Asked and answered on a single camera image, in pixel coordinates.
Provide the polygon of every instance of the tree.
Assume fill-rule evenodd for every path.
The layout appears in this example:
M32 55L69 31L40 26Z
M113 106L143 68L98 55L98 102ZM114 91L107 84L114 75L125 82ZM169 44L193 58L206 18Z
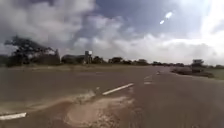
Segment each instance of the tree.
M191 64L191 69L193 73L203 72L203 63L202 59L195 59Z
M16 51L14 51L9 58L8 66L29 64L31 58L53 51L51 48L39 45L31 39L18 36L7 40L5 45L16 47Z
M191 66L192 67L202 67L204 64L204 61L202 59L194 59Z
M111 63L114 63L114 64L120 64L122 62L123 58L121 57L113 57L111 59Z
M0 66L7 65L9 57L7 55L0 55Z
M103 58L99 56L95 56L92 61L93 64L102 64L103 62L104 62Z
M76 61L76 56L74 56L74 55L64 55L61 58L61 62L64 64L77 64L78 63Z

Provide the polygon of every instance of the asphalt road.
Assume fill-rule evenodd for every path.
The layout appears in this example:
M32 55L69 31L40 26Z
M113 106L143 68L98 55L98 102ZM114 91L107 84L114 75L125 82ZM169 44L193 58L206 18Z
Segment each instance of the asphalt road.
M117 127L224 127L223 81L179 76L169 73L167 68L162 67L94 69L78 72L13 70L7 73L0 77L4 83L0 87L2 104L61 97L86 89L94 90L97 87L100 87L101 92L105 92L134 83L132 93L129 89L124 89L108 96L125 95L134 99L131 107L119 110ZM58 121L51 121L50 126L47 123L52 113L54 116L55 113L56 116L63 113L57 111L58 109L64 110L62 108L59 105L56 108L38 112L38 114L31 113L27 118L4 122L2 127L71 127ZM31 120L33 115L38 120Z

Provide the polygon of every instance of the grass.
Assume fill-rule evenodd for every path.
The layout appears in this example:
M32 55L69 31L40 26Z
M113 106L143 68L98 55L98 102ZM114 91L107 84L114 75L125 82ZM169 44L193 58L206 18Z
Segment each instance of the grass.
M224 80L224 69L208 69L207 72L212 73L216 79Z

